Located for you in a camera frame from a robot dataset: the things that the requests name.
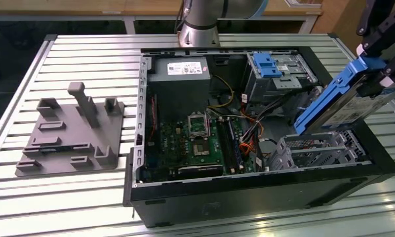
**gray plastic holder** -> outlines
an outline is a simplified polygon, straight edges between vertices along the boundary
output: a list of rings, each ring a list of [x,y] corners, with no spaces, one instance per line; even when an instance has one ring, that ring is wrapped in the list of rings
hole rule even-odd
[[[95,104],[84,90],[82,82],[70,84],[68,93],[78,105],[60,105],[55,98],[40,100],[40,117],[16,165],[16,176],[118,167],[124,104],[116,98]]]

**slotted metal surface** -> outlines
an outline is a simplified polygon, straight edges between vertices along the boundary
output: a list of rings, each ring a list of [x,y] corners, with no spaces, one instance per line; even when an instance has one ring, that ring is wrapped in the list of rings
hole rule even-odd
[[[310,46],[335,76],[350,53],[327,35],[222,35],[222,46]],[[395,236],[395,177],[367,186],[333,206],[147,229],[122,206],[126,155],[134,145],[140,48],[176,47],[174,35],[59,36],[42,53],[0,124],[0,236]],[[111,172],[17,178],[15,164],[39,116],[42,97],[74,103],[66,88],[83,81],[103,102],[118,96],[127,108],[119,167]],[[366,119],[395,159],[395,112],[386,105]]]

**motherboard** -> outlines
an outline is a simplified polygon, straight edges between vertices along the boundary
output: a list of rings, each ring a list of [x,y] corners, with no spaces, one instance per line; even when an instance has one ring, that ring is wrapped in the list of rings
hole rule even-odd
[[[254,172],[253,161],[239,150],[242,135],[241,121],[230,117],[192,114],[187,120],[160,123],[159,141],[148,143],[144,182]]]

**ram slot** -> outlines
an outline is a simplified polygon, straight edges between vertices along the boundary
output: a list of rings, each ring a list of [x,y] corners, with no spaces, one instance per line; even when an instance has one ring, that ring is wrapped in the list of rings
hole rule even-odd
[[[237,157],[237,167],[241,167],[243,160],[242,160],[242,152],[241,152],[241,148],[239,148],[239,141],[235,138],[235,129],[232,127],[232,122],[231,119],[228,119],[228,129],[230,129],[230,134],[231,134],[231,144],[232,144],[232,148],[235,151],[235,157]]]
[[[237,160],[235,149],[232,146],[234,137],[228,128],[228,122],[222,120],[216,122],[216,129],[219,133],[219,143],[223,151],[223,158],[227,167],[227,172],[235,174],[239,171],[239,164]]]

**blue plastic bracket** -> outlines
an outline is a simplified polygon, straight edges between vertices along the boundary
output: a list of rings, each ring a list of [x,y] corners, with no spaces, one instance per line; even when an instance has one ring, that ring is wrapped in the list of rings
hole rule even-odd
[[[345,70],[334,78],[318,99],[310,104],[298,117],[295,129],[299,135],[306,131],[310,122],[322,116],[322,111],[330,106],[333,100],[349,92],[351,82],[358,78],[358,75],[365,71],[383,69],[385,66],[386,63],[381,58],[359,57],[347,64]]]
[[[263,78],[281,78],[283,76],[269,53],[255,53],[253,57]]]

